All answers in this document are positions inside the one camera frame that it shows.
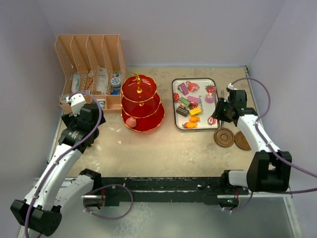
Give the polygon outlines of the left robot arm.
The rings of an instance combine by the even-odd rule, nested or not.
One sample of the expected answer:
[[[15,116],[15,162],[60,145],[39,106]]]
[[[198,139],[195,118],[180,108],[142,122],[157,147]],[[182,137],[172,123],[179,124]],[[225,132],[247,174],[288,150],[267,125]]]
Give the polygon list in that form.
[[[75,181],[61,190],[70,169],[99,135],[98,126],[105,123],[104,113],[96,103],[85,103],[76,113],[62,116],[66,129],[55,153],[35,186],[22,200],[14,200],[10,210],[25,231],[51,236],[58,228],[62,214],[75,198],[102,189],[101,174],[84,169]]]

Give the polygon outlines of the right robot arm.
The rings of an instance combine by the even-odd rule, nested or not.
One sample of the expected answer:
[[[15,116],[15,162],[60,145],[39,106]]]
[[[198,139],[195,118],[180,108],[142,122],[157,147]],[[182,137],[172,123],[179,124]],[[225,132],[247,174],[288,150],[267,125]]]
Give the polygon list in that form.
[[[221,190],[232,194],[241,186],[252,192],[285,192],[290,179],[290,153],[281,151],[270,139],[263,139],[266,132],[255,109],[247,107],[244,90],[227,89],[227,92],[226,98],[219,98],[212,117],[234,123],[246,138],[254,156],[247,171],[227,172],[227,178],[220,182]]]

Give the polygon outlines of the pink heart cake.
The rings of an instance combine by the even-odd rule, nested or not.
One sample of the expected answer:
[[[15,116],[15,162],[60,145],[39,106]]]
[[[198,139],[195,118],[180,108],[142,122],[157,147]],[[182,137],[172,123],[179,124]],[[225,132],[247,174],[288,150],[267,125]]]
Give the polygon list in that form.
[[[197,90],[200,89],[200,86],[197,83],[193,83],[193,82],[186,82],[187,86],[188,86],[188,91],[189,92],[195,92]]]

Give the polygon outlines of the white strawberry enamel tray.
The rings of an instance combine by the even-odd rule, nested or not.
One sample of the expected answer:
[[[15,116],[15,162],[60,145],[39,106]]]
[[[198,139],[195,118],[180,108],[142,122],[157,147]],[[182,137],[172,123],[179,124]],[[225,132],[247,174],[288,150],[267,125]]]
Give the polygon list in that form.
[[[178,89],[177,86],[181,83],[186,82],[197,83],[200,86],[200,89],[195,92],[189,92],[188,95],[184,96]],[[199,130],[199,129],[217,129],[217,120],[212,118],[212,114],[215,110],[216,103],[218,101],[218,93],[216,83],[211,78],[177,78],[172,81],[172,93],[173,93],[173,101],[174,101],[174,123],[178,129],[181,130]],[[205,101],[205,96],[207,94],[215,95],[215,102],[209,104]],[[197,122],[197,128],[187,129],[184,127],[184,124],[190,122],[189,119],[192,117],[190,114],[187,117],[183,117],[176,113],[176,109],[180,106],[179,99],[184,97],[187,99],[188,96],[194,96],[200,99],[198,104],[191,103],[188,108],[190,111],[193,108],[199,107],[202,110],[202,113],[196,115],[200,118],[200,121]]]

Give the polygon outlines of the metal serving tongs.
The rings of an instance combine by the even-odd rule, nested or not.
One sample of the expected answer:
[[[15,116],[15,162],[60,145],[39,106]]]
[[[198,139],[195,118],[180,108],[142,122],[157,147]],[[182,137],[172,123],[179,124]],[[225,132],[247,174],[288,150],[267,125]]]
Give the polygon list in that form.
[[[224,118],[225,118],[224,110],[225,110],[225,100],[224,100],[224,91],[222,90],[218,98],[215,112],[214,112],[214,118],[217,120],[217,130],[220,130],[223,128]]]

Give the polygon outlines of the red three-tier cake stand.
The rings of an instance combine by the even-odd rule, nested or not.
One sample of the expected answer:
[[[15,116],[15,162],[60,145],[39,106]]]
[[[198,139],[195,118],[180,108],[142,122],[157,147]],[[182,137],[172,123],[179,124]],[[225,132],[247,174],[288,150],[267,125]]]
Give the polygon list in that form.
[[[121,117],[125,124],[129,117],[137,121],[136,132],[154,130],[163,121],[165,110],[157,93],[158,87],[154,79],[135,73],[128,77],[121,87]]]

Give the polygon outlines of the pink peach pastry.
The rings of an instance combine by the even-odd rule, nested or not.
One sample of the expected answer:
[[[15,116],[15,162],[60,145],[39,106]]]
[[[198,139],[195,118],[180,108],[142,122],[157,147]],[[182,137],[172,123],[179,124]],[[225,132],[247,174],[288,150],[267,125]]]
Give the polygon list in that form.
[[[134,127],[137,125],[137,121],[136,121],[135,118],[129,117],[129,118],[126,120],[125,124],[126,124],[129,128],[134,128]]]

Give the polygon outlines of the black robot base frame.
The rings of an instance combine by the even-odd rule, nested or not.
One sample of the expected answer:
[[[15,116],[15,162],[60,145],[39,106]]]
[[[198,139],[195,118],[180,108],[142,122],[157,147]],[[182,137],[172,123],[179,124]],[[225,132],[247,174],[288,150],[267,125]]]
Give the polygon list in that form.
[[[205,205],[237,206],[239,195],[248,195],[246,188],[230,185],[227,172],[220,177],[102,177],[84,169],[93,181],[95,194],[103,195],[104,206],[119,206],[121,202],[203,203]]]

